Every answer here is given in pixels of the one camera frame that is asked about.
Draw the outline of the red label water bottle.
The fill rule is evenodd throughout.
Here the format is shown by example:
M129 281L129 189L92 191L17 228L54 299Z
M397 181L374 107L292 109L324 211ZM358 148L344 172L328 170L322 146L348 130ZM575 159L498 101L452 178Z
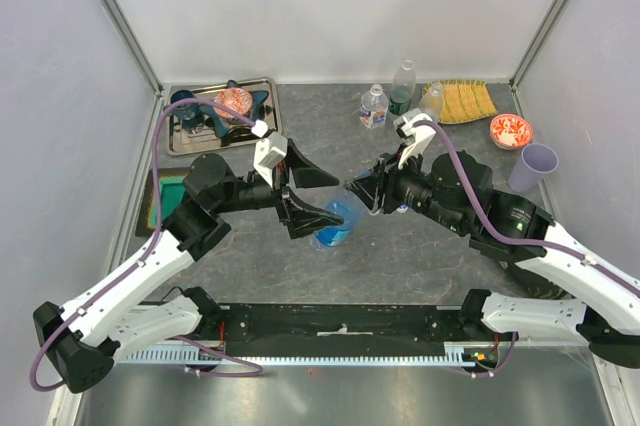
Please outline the red label water bottle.
M381 128L385 125L389 108L389 99L380 84L373 84L361 97L359 117L367 129Z

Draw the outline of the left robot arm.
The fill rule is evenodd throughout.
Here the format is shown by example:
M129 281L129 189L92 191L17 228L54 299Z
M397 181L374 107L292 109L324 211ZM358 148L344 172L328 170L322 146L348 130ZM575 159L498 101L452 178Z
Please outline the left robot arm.
M339 183L277 133L256 144L246 176L236 175L219 154L200 155L182 181L181 202L136 253L76 298L61 306L47 301L34 311L40 350L30 370L32 387L47 389L37 380L43 359L54 367L61 385L80 393L102 381L121 360L159 341L211 338L223 312L200 287L140 313L133 309L224 239L231 230L223 219L226 213L272 208L292 239L342 224L339 215L294 193Z

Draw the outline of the green label clear bottle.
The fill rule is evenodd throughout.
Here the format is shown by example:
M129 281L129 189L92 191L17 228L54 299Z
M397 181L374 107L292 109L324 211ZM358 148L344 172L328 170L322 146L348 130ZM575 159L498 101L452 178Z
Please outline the green label clear bottle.
M405 59L396 71L391 85L389 112L400 116L409 110L416 88L414 62Z

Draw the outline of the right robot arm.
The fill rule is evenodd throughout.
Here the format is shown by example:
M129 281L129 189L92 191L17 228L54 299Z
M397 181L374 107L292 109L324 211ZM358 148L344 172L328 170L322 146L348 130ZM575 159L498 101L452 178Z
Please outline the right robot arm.
M346 187L370 211L406 205L509 271L562 291L519 301L472 290L457 317L465 337L492 331L576 339L610 363L638 368L638 278L580 244L530 200L495 189L491 169L466 152L440 155L427 173L421 165L421 158L402 164L399 154L384 154Z

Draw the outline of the clear bottle white cap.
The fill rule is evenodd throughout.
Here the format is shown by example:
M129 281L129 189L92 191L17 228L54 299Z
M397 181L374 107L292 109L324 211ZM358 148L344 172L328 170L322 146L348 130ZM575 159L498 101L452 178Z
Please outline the clear bottle white cap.
M433 122L438 122L444 107L444 85L439 82L432 82L425 87L418 108L425 113Z

